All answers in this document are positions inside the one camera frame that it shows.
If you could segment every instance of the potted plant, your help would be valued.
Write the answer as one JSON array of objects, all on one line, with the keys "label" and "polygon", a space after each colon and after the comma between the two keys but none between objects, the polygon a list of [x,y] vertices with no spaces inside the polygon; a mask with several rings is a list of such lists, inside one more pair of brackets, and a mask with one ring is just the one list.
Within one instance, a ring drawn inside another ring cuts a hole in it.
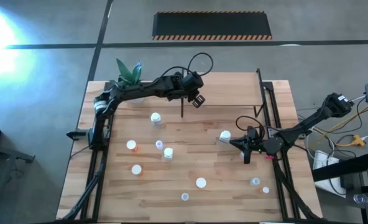
[{"label": "potted plant", "polygon": [[[135,65],[132,72],[130,72],[129,69],[127,69],[127,67],[123,64],[123,62],[118,58],[116,59],[116,62],[117,67],[121,73],[119,75],[119,78],[117,79],[119,83],[121,83],[123,86],[132,86],[137,85],[141,82],[140,80],[142,68],[141,62],[138,62],[137,65]],[[130,100],[131,103],[141,103],[143,101],[144,98]]]}]

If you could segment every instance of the white bottle cap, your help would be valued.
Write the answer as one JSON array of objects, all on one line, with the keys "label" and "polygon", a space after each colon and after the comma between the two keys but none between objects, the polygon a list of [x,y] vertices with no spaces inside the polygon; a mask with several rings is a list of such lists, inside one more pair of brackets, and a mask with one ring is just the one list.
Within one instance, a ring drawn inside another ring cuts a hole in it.
[{"label": "white bottle cap", "polygon": [[158,121],[160,121],[160,115],[158,113],[152,113],[151,114],[151,121],[152,122],[158,122]]},{"label": "white bottle cap", "polygon": [[173,156],[173,149],[172,148],[166,148],[164,151],[166,158],[171,158]]},{"label": "white bottle cap", "polygon": [[183,201],[188,201],[188,199],[190,199],[190,196],[187,194],[187,193],[184,193],[184,194],[182,194],[182,200]]},{"label": "white bottle cap", "polygon": [[268,194],[268,193],[270,193],[270,189],[268,187],[263,187],[263,192],[265,194]]},{"label": "white bottle cap", "polygon": [[157,149],[162,150],[163,149],[163,142],[161,140],[158,140],[155,142],[155,145],[157,146]]},{"label": "white bottle cap", "polygon": [[258,177],[254,177],[253,179],[251,179],[250,181],[252,186],[256,186],[260,184],[260,179]]},{"label": "white bottle cap", "polygon": [[203,177],[200,177],[196,180],[196,186],[199,188],[204,188],[206,187],[206,180]]},{"label": "white bottle cap", "polygon": [[229,131],[223,131],[220,134],[220,141],[229,143],[230,139],[231,139],[231,133]]},{"label": "white bottle cap", "polygon": [[134,175],[139,175],[139,174],[141,173],[141,170],[142,170],[142,168],[141,168],[141,166],[140,166],[140,165],[138,165],[138,164],[136,164],[136,165],[134,165],[134,166],[132,167],[132,173],[133,173]]},{"label": "white bottle cap", "polygon": [[129,140],[127,143],[126,143],[126,147],[130,150],[133,150],[136,148],[136,141],[135,140]]}]

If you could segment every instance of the gray floor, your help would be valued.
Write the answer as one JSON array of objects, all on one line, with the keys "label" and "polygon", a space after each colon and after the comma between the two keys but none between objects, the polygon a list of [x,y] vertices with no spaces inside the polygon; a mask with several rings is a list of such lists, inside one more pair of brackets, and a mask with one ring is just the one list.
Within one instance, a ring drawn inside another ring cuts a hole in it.
[{"label": "gray floor", "polygon": [[[1,44],[95,43],[105,5],[106,0],[0,1],[4,25],[14,34]],[[274,40],[368,39],[367,0],[115,0],[104,42],[150,42],[153,13],[167,10],[265,10]],[[94,79],[116,79],[116,57],[128,65],[141,60],[143,79],[153,79],[168,67],[186,66],[201,51],[213,56],[215,72],[260,68],[264,79],[289,80],[297,108],[319,106],[334,91],[348,98],[361,96],[368,83],[368,45],[103,49]],[[72,144],[65,133],[78,121],[93,53],[94,49],[0,50],[2,143],[36,155],[34,164],[18,164],[25,171],[22,178],[12,175],[0,207],[0,223],[54,219]],[[204,71],[208,63],[200,58],[193,69]],[[303,116],[311,112],[299,111]],[[365,136],[368,114],[362,119],[364,125],[355,133]],[[320,126],[329,128],[338,122],[329,120]],[[358,125],[354,121],[349,128]],[[327,144],[318,149],[328,151]],[[351,150],[365,154],[368,144]],[[337,196],[318,194],[325,218],[361,222],[358,209],[333,205]]]}]

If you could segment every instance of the wooden tabletop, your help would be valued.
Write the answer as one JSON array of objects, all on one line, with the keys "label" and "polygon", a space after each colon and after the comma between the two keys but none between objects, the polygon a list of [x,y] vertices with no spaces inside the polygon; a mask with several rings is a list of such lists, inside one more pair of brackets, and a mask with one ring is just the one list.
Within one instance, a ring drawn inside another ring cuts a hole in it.
[{"label": "wooden tabletop", "polygon": [[[265,154],[252,153],[251,163],[243,164],[238,149],[218,141],[223,130],[230,131],[232,138],[243,136],[244,131],[236,128],[236,118],[254,116],[253,105],[261,105],[256,73],[210,73],[203,80],[205,85],[200,92],[206,102],[198,109],[186,103],[184,118],[180,117],[178,100],[148,97],[139,104],[119,105],[111,131],[99,222],[282,220],[271,161],[265,159]],[[298,122],[289,83],[272,82],[282,126],[289,128]],[[93,124],[93,99],[102,92],[104,84],[89,82],[79,128]],[[162,116],[159,128],[150,122],[153,112]],[[264,123],[264,116],[260,114],[258,120]],[[249,119],[240,120],[239,125],[257,126]],[[137,142],[137,152],[126,148],[130,139]],[[162,151],[155,147],[156,140],[173,148],[172,161],[162,159]],[[75,142],[72,153],[86,145],[86,141]],[[306,153],[294,147],[288,156],[296,190],[321,216]],[[57,218],[66,215],[83,193],[90,157],[91,151],[85,150],[70,160]],[[134,164],[142,166],[141,176],[131,173]],[[203,189],[195,184],[199,177],[207,181]],[[257,187],[249,184],[254,177],[261,180]],[[269,187],[270,193],[261,194],[262,187]],[[188,193],[190,199],[182,201],[182,193]],[[93,200],[91,197],[88,215],[93,211]]]}]

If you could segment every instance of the black floor mat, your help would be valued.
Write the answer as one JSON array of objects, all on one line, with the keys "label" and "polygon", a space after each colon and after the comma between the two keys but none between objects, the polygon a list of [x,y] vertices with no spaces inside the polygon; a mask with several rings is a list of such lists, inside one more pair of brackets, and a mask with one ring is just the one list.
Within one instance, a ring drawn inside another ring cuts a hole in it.
[{"label": "black floor mat", "polygon": [[154,16],[154,40],[271,40],[264,11],[167,11]]}]

